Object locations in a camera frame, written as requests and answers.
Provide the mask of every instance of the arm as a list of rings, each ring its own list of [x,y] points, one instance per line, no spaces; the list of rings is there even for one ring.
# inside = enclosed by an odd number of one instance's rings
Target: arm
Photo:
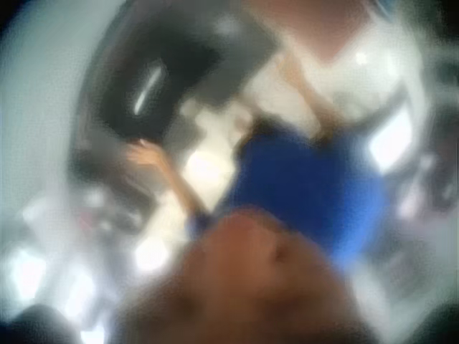
[[[300,93],[312,109],[321,125],[323,136],[333,135],[336,130],[345,126],[343,117],[336,108],[323,99],[306,81],[301,64],[293,53],[287,53],[283,64],[280,66],[280,73],[283,79]]]
[[[172,166],[166,153],[160,147],[141,140],[140,144],[130,146],[128,159],[141,166],[154,166],[175,193],[188,216],[205,213],[202,202]]]

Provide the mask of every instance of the person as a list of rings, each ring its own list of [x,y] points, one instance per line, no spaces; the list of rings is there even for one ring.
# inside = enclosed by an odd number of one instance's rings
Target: person
[[[295,62],[286,66],[295,80]],[[154,166],[175,192],[195,240],[164,280],[126,301],[114,343],[374,342],[342,274],[376,228],[382,183],[357,133],[302,82],[320,139],[242,99],[255,120],[213,214],[159,146],[131,146],[129,160]]]
[[[377,2],[242,1],[244,10],[275,37],[278,47],[241,92],[313,138],[320,128],[311,104],[278,70],[283,55],[292,54],[301,66],[293,77],[303,78],[309,91],[337,107],[347,123],[375,121],[401,85],[413,103],[413,123],[422,123],[427,108],[420,87],[419,47],[405,25],[377,14],[380,7],[373,6]]]
[[[382,180],[366,161],[359,134],[297,77],[299,68],[295,57],[289,56],[283,74],[308,101],[321,133],[311,141],[240,98],[252,111],[254,123],[236,148],[238,171],[232,186],[212,215],[160,147],[141,140],[131,146],[128,158],[154,166],[164,177],[188,215],[192,237],[199,238],[235,209],[255,207],[315,242],[345,272],[376,229],[384,208]]]

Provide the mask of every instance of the blurry foreground object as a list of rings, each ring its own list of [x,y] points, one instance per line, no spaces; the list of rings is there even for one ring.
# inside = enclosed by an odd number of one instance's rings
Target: blurry foreground object
[[[58,311],[34,305],[2,328],[2,338],[11,344],[78,344],[77,333]]]
[[[260,211],[224,217],[133,296],[112,343],[373,343],[321,250]]]

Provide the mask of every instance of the hand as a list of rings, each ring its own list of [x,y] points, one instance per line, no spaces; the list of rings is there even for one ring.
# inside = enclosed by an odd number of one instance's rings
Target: hand
[[[278,64],[278,70],[284,81],[302,93],[307,84],[301,62],[292,52],[284,55],[282,62]]]
[[[136,145],[129,145],[128,160],[140,166],[154,166],[161,172],[169,167],[169,160],[164,150],[153,143],[139,140]]]

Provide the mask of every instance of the skin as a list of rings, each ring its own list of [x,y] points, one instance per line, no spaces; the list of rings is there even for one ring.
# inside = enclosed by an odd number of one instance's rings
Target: skin
[[[201,211],[159,147],[142,142],[128,157],[159,169],[189,214]],[[119,343],[368,343],[321,250],[259,209],[220,219],[127,305]]]
[[[305,103],[314,112],[321,125],[321,134],[319,136],[331,138],[336,131],[346,126],[339,111],[330,102],[321,97],[306,81],[301,62],[292,52],[286,53],[279,70],[283,79],[298,91]]]
[[[247,0],[247,9],[262,22],[296,38],[324,64],[368,22],[362,0]]]

